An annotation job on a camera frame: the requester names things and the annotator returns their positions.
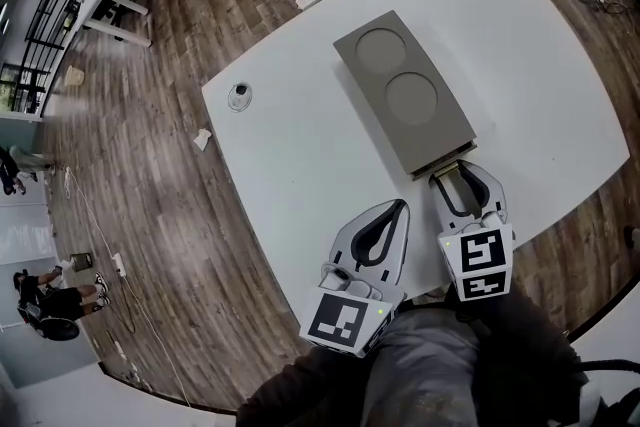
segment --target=window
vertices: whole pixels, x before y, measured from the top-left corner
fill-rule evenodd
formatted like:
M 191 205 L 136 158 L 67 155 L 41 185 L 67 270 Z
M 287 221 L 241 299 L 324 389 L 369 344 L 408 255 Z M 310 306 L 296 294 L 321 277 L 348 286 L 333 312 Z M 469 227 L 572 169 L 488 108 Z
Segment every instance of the window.
M 3 64 L 0 70 L 0 111 L 35 112 L 44 93 L 44 87 L 37 84 L 38 79 L 47 74 L 33 68 L 25 68 L 20 74 L 20 66 Z

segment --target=person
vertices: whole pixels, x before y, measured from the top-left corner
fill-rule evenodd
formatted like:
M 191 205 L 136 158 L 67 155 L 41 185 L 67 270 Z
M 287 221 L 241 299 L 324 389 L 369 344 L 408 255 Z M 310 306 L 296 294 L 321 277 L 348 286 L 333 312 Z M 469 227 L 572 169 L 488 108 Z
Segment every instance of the person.
M 236 425 L 569 425 L 588 381 L 578 363 L 515 282 L 479 301 L 450 287 L 436 307 L 401 305 L 365 358 L 314 347 L 247 399 Z
M 56 167 L 53 162 L 48 162 L 42 157 L 28 153 L 18 146 L 9 148 L 9 155 L 18 166 L 18 169 L 24 173 L 34 175 L 38 171 L 51 171 L 55 174 Z
M 27 193 L 22 180 L 18 178 L 19 172 L 20 169 L 13 157 L 4 148 L 0 148 L 0 181 L 2 181 L 2 188 L 7 196 L 15 194 L 16 187 L 23 195 Z
M 68 320 L 78 320 L 111 304 L 107 296 L 109 287 L 99 272 L 96 273 L 93 285 L 53 289 L 47 294 L 40 289 L 61 274 L 61 267 L 56 267 L 52 272 L 41 276 L 31 276 L 26 269 L 16 272 L 13 275 L 13 286 L 20 294 L 20 303 L 28 302 L 38 306 L 45 316 Z M 84 302 L 95 295 L 98 296 L 95 301 Z

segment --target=person's leg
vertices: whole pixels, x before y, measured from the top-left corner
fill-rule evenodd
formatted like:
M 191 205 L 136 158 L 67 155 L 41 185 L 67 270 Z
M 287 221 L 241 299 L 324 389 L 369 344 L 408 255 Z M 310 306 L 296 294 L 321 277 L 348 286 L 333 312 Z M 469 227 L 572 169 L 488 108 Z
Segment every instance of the person's leg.
M 98 290 L 98 287 L 96 287 L 95 285 L 81 285 L 78 287 L 78 292 L 80 292 L 82 298 L 85 299 L 87 297 L 91 297 L 92 295 L 99 294 L 100 290 Z
M 107 285 L 105 279 L 102 277 L 102 274 L 100 274 L 99 272 L 96 272 L 96 280 L 93 285 L 82 285 L 78 287 L 78 292 L 80 292 L 80 295 L 83 299 L 91 297 L 95 294 L 102 295 L 107 293 L 108 291 L 109 286 Z
M 82 310 L 85 315 L 91 315 L 92 313 L 100 311 L 102 308 L 106 308 L 110 304 L 111 300 L 106 295 L 101 295 L 96 302 L 83 304 Z
M 38 171 L 47 171 L 51 164 L 37 155 L 32 155 L 23 151 L 18 146 L 12 146 L 9 148 L 9 155 L 15 160 L 16 165 L 20 171 L 25 173 L 36 173 Z

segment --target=black cable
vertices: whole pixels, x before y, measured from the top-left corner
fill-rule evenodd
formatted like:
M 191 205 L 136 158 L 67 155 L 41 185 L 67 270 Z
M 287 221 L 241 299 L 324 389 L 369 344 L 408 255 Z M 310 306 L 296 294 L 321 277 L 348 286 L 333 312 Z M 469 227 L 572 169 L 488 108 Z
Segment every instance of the black cable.
M 640 363 L 626 359 L 604 359 L 598 361 L 581 361 L 572 365 L 572 372 L 590 372 L 592 370 L 620 370 L 640 374 Z
M 625 6 L 621 2 L 605 2 L 603 0 L 595 0 L 598 7 L 608 15 L 624 15 L 630 11 L 638 11 L 637 7 Z M 612 10 L 611 7 L 617 7 L 618 10 Z

